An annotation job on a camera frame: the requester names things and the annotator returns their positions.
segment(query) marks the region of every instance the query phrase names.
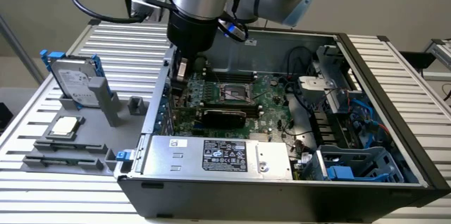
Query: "gray parts tray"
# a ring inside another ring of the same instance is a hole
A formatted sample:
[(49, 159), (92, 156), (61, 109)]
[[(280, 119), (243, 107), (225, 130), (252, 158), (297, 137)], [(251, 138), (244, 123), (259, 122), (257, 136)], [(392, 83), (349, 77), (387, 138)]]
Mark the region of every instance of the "gray parts tray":
[[(97, 108), (61, 109), (36, 140), (35, 149), (25, 155), (21, 170), (28, 172), (112, 175), (116, 154), (136, 147), (145, 116), (131, 115), (127, 101), (117, 107), (119, 126), (111, 127)], [(57, 119), (64, 116), (83, 117), (73, 139), (45, 137)]]

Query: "robotic arm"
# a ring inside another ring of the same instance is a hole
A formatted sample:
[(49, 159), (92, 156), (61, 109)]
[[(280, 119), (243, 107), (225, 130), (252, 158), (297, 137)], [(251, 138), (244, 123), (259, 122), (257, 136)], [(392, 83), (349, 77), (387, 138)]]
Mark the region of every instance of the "robotic arm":
[(177, 47), (172, 83), (183, 89), (196, 55), (211, 48), (217, 28), (228, 37), (244, 42), (248, 38), (245, 24), (261, 17), (293, 26), (311, 0), (132, 0), (129, 19), (101, 16), (83, 7), (77, 0), (73, 3), (89, 16), (117, 23), (145, 19), (160, 21), (164, 10), (169, 11), (167, 36)]

